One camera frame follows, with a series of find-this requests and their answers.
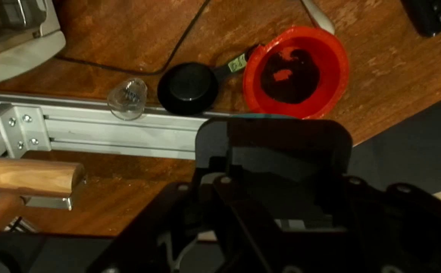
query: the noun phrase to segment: red container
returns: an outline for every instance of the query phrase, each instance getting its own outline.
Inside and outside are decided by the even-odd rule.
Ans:
[[[314,93],[300,103],[285,103],[265,94],[261,74],[273,55],[285,50],[308,52],[318,67],[320,79]],[[296,118],[321,118],[341,99],[349,83],[349,59],[341,42],[317,27],[288,29],[267,46],[259,46],[249,58],[242,91],[255,112],[283,114]]]

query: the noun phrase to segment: wooden table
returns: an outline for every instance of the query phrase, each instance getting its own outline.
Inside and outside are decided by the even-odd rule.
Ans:
[[[56,2],[68,39],[67,49],[61,53],[62,59],[52,59],[27,74],[0,83],[0,93],[105,100],[112,86],[130,76],[139,76],[150,85],[149,103],[158,105],[155,89],[161,73],[155,76],[141,73],[159,70],[165,64],[202,3],[203,0]],[[346,46],[352,65],[350,86],[327,118],[344,124],[355,143],[368,140],[441,100],[441,35],[436,38],[418,36],[400,0],[317,0],[317,3],[333,20],[336,36]],[[312,24],[300,0],[212,0],[170,65],[186,61],[218,65],[296,24]],[[95,65],[64,61],[64,58]],[[235,77],[223,86],[214,106],[217,111],[247,111],[239,82],[241,79]],[[114,156],[109,159],[138,161],[145,165],[156,162],[156,159],[118,159]],[[176,170],[192,171],[192,164],[161,162],[164,165],[159,164],[159,167],[173,173],[159,180],[174,179]],[[100,156],[94,159],[94,164],[88,162],[92,176],[99,179],[105,170],[94,167],[97,164],[106,165],[106,162],[102,162]],[[150,176],[130,177],[127,171],[133,173],[132,168],[124,170],[115,180],[123,180],[121,187],[126,187],[127,179],[139,179],[141,185],[136,185],[136,191],[141,191],[142,196],[129,197],[139,199],[138,203],[147,203],[144,200],[150,200],[161,187],[152,182]],[[102,194],[94,200],[99,208],[74,214],[73,224],[67,220],[68,226],[45,231],[71,232],[74,229],[88,234],[117,234],[120,229],[114,224],[123,224],[126,220],[117,221],[114,217],[105,217],[88,224],[89,218],[97,215],[100,218],[99,211],[115,208],[123,202],[115,200],[121,194],[114,193],[117,196],[111,194],[108,199],[109,193],[100,191],[97,187],[91,191]],[[117,205],[117,209],[130,218],[142,205],[127,212],[129,203],[126,202],[126,205]]]

